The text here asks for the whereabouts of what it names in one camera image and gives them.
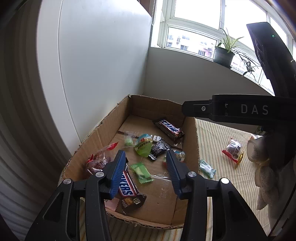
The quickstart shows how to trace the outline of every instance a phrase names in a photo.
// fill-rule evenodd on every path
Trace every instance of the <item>silver bolt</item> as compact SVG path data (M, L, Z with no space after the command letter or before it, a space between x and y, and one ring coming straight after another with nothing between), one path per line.
M221 182L224 183L224 184L228 184L229 180L224 177L224 178L221 178Z
M71 183L71 179L67 178L67 179L63 180L63 183L67 185L67 184Z
M188 176L190 176L190 177L196 177L196 172L188 172Z
M103 172L97 172L96 173L96 177L103 177L104 176L104 173Z

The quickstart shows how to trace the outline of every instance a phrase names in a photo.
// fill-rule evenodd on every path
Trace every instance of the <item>window frame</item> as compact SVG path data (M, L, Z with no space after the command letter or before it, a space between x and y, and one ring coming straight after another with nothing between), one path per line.
M220 28L224 27L225 0L221 0L221 14L220 14L219 29L215 29L213 27L204 25L202 23L197 23L197 22L194 22L191 20L174 17L176 1L177 0L163 0L162 13L161 13L162 20L160 21L158 40L157 40L157 45L160 48L181 51L181 52L189 54L188 51L186 51L186 50L181 50L181 49L176 50L172 47L166 46L169 27L178 28L178 29L190 31L190 32L193 32L196 34L200 34L205 37L209 37L209 38L216 40L217 43L223 38L224 34L223 34L222 29L220 29ZM277 14L277 12L264 0L249 0L249 1L254 3L257 7L259 7L261 10L263 10L266 13L266 21L268 23L270 23L270 19L272 17L276 21L276 23L283 29L283 31L287 34L287 48L289 49L290 53L293 55L293 37L292 37L289 29L287 28L287 26L284 24L281 17ZM258 62L256 54L251 48L249 48L245 44L241 43L240 41L238 41L237 43L241 47L241 48L238 48L240 51L244 52L251 59ZM190 53L190 54L193 54L197 57L205 58L207 60L212 61L212 58L201 56L196 53ZM252 78L249 78L248 76L246 76L246 77L249 78L250 80L252 80L254 83L260 85L261 80L262 80L262 76L263 76L262 72L263 71L261 71L258 81L255 81Z

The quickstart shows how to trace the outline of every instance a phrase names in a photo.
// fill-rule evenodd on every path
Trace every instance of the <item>striped fabric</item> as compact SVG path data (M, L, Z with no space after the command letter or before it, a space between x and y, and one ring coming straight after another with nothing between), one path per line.
M256 210L259 190L254 181L256 164L250 162L246 155L250 133L198 119L196 119L196 124L200 159L204 159L217 170L213 179L219 180L221 177L227 177L246 200L265 233L268 234L270 227L267 208L265 207L260 211ZM222 153L230 138L238 140L245 152L245 156L238 167ZM212 201L211 198L208 198L207 241L212 240L212 212ZM107 217L113 241L179 241L182 233L182 229L151 229L125 223L110 216ZM83 201L81 201L80 208L80 236L81 241L86 241Z

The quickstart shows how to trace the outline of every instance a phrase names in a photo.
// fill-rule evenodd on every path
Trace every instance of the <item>dark plant pot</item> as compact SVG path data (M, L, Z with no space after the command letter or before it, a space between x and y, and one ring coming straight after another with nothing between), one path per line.
M230 64L232 62L233 57L234 53L228 53L228 50L221 47L217 47L215 49L213 61L230 69Z

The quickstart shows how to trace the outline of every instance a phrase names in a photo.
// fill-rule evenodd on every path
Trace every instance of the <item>brown cardboard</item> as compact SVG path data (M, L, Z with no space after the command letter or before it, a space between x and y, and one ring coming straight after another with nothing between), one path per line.
M190 170L198 172L198 140L194 118L185 118L181 112L181 105L177 103L132 95L125 97L87 136L64 168L62 178L71 178L74 181L83 179L84 166L91 154L113 142L118 142L113 151L116 153L119 149L123 149L129 165L141 161L150 174L169 177L163 165L164 154L152 162L149 158L138 155L132 147L123 148L122 133L127 131L136 132L138 136L143 133L161 136L174 146L169 137L152 123L152 120L161 117L165 117L183 130L185 137L180 139L177 147L185 152L185 162ZM140 184L135 173L130 171L130 175L140 193L147 195L144 205L129 216L123 214L120 206L115 212L106 209L109 215L146 227L172 229L183 226L187 201L177 199L171 181L155 177L152 182Z

